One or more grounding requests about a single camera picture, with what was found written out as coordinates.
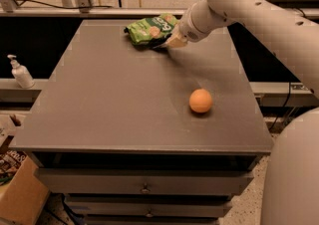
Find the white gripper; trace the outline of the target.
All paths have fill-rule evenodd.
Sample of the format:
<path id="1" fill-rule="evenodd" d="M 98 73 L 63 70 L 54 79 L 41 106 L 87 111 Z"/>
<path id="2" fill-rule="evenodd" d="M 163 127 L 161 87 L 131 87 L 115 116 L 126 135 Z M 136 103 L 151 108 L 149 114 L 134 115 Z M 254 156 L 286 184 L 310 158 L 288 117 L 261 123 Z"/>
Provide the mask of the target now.
<path id="1" fill-rule="evenodd" d="M 172 33 L 165 41 L 168 48 L 182 48 L 187 40 L 199 42 L 212 31 L 211 12 L 206 3 L 195 3 L 188 8 L 178 23 L 179 32 Z"/>

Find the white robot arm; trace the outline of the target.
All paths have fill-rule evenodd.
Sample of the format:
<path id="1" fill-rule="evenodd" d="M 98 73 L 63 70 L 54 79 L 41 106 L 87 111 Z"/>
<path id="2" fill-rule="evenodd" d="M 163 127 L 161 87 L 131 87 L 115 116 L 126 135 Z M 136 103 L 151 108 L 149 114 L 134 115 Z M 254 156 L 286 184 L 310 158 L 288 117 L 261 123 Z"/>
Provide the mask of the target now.
<path id="1" fill-rule="evenodd" d="M 182 15 L 167 44 L 198 42 L 234 22 L 319 98 L 319 25 L 266 0 L 200 0 Z M 260 225 L 319 225 L 318 108 L 294 119 L 275 140 Z"/>

